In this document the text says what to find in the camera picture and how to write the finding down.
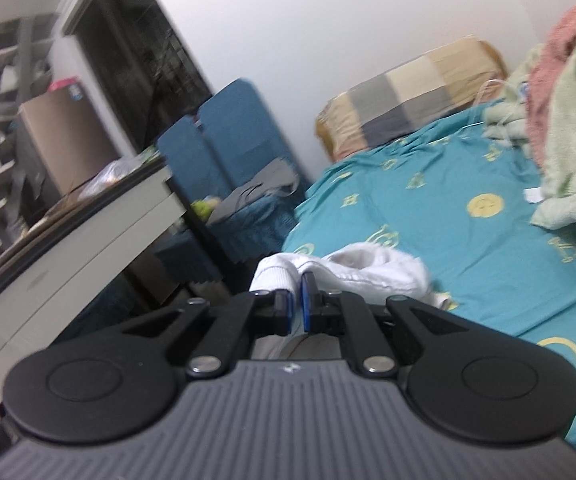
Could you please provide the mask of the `dark window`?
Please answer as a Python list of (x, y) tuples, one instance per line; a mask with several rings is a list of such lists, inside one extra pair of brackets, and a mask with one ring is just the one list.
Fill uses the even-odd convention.
[(137, 151), (213, 96), (157, 0), (83, 0), (66, 33)]

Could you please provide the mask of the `green pink fleece blanket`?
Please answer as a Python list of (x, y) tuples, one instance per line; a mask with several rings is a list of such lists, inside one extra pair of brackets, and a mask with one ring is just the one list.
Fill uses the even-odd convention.
[(518, 145), (540, 174), (532, 223), (576, 225), (576, 5), (507, 79), (483, 114), (486, 138)]

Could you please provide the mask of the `blue chair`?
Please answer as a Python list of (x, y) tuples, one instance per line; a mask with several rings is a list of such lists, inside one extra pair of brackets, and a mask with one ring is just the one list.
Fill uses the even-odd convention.
[(305, 200), (309, 180), (250, 81), (235, 80), (202, 104), (196, 116), (175, 122), (160, 136), (157, 148), (174, 183), (196, 205), (204, 205), (209, 198), (221, 203), (275, 158), (289, 162), (301, 177), (293, 195), (266, 196), (210, 226), (205, 220), (233, 262), (281, 251), (297, 225), (295, 210)]

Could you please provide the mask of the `grey cloth on chair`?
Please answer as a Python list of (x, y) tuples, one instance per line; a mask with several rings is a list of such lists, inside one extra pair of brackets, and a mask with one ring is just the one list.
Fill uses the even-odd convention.
[(299, 188), (301, 177), (283, 158), (275, 158), (250, 181), (235, 188), (210, 214), (207, 224), (224, 221), (266, 196), (291, 196)]

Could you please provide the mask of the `clear plastic bag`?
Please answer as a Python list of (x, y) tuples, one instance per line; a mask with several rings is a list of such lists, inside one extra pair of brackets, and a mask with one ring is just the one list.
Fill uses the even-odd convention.
[(122, 179), (143, 166), (145, 159), (142, 156), (122, 157), (113, 160), (99, 174), (84, 186), (79, 194), (79, 200), (87, 200), (111, 188)]

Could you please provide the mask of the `white table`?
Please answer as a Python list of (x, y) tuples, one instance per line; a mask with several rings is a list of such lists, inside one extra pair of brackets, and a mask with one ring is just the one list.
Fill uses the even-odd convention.
[(52, 344), (184, 214), (163, 159), (68, 211), (0, 259), (0, 400), (15, 364)]

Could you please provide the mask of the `teal patterned bed sheet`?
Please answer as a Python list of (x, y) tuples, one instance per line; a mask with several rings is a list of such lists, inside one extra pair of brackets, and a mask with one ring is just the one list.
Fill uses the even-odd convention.
[[(576, 225), (534, 226), (539, 172), (487, 139), (483, 110), (432, 122), (326, 170), (297, 208), (287, 252), (356, 242), (422, 260), (452, 312), (560, 353), (576, 367)], [(576, 419), (568, 432), (576, 447)]]

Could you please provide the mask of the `plaid pillow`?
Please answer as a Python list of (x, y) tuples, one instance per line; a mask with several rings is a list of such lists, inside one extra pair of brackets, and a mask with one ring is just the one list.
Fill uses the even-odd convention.
[(377, 148), (471, 106), (478, 94), (493, 99), (508, 75), (501, 54), (488, 42), (464, 37), (371, 77), (328, 101), (315, 133), (331, 162)]

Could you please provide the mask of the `gold refrigerator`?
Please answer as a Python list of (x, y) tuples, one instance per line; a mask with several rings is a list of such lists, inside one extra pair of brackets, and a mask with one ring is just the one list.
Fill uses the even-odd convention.
[(22, 103), (19, 112), (60, 195), (76, 190), (119, 158), (77, 82)]

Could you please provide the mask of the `white wall shelf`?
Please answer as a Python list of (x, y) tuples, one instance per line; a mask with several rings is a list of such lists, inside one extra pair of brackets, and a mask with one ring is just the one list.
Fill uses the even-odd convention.
[(21, 118), (21, 105), (52, 82), (56, 21), (48, 13), (0, 22), (0, 255), (59, 200)]

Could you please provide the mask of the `white garment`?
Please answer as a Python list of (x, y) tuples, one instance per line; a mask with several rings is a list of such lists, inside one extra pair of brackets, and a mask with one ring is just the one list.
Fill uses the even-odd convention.
[(324, 257), (294, 252), (271, 255), (257, 265), (250, 289), (286, 289), (297, 294), (307, 272), (314, 274), (320, 289), (353, 292), (368, 304), (384, 304), (393, 295), (440, 309), (448, 303), (445, 292), (433, 288), (430, 271), (420, 258), (369, 242), (353, 243)]

